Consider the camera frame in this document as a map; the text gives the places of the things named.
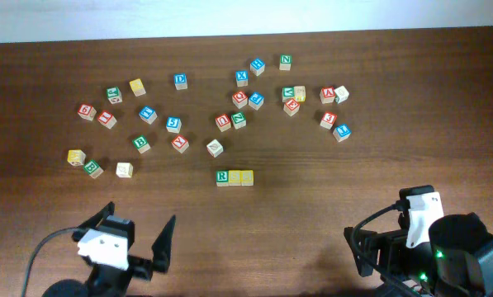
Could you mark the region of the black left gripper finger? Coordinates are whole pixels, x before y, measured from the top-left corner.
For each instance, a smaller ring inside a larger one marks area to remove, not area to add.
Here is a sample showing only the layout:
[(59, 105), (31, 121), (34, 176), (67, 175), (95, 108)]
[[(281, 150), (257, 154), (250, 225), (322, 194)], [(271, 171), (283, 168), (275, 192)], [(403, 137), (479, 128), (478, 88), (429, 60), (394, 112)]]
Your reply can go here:
[(176, 216), (173, 215), (165, 224), (161, 233), (151, 247), (153, 252), (153, 267), (154, 270), (159, 273), (167, 273), (171, 264), (172, 241), (175, 224)]
[(109, 215), (113, 215), (115, 212), (115, 203), (109, 202), (101, 210), (99, 210), (91, 218), (85, 220), (78, 226), (78, 230), (74, 231), (72, 234), (72, 239), (74, 242), (78, 242), (85, 235), (89, 229), (95, 229), (104, 219)]

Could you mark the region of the green R block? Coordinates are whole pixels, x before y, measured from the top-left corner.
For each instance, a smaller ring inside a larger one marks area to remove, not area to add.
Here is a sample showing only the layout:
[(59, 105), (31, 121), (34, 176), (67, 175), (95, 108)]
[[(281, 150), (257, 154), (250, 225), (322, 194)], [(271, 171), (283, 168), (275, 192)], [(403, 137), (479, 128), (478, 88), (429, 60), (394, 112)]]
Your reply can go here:
[(229, 171), (216, 171), (216, 185), (228, 186), (229, 185)]

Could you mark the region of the yellow S block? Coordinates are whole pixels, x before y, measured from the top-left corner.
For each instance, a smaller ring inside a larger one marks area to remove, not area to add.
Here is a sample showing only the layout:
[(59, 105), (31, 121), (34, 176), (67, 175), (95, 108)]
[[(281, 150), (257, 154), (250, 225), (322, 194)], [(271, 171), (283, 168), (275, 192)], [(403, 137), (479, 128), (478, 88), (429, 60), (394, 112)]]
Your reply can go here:
[(228, 171), (228, 182), (230, 186), (240, 186), (241, 185), (241, 171), (240, 170), (229, 170)]
[(242, 170), (240, 172), (240, 181), (242, 186), (252, 186), (254, 184), (254, 171)]

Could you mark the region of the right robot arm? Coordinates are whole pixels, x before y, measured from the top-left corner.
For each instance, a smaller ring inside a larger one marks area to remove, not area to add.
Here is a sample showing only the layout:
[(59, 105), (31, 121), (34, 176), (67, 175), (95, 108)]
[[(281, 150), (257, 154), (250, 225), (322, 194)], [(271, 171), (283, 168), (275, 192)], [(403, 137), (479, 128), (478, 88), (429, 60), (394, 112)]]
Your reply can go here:
[(431, 185), (344, 229), (358, 274), (377, 272), (377, 296), (493, 296), (493, 234), (477, 214), (443, 212)]

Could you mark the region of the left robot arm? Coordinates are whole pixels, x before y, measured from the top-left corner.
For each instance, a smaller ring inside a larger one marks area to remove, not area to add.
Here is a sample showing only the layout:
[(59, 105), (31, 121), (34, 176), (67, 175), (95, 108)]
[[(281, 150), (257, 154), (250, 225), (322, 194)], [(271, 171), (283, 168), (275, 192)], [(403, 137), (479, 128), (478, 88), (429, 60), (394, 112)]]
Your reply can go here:
[(124, 296), (132, 279), (151, 281), (153, 274), (166, 273), (170, 267), (173, 231), (172, 216), (151, 246), (150, 259), (132, 256), (135, 223), (114, 215), (110, 202), (72, 232), (78, 255), (92, 268), (84, 282), (60, 280), (44, 296)]

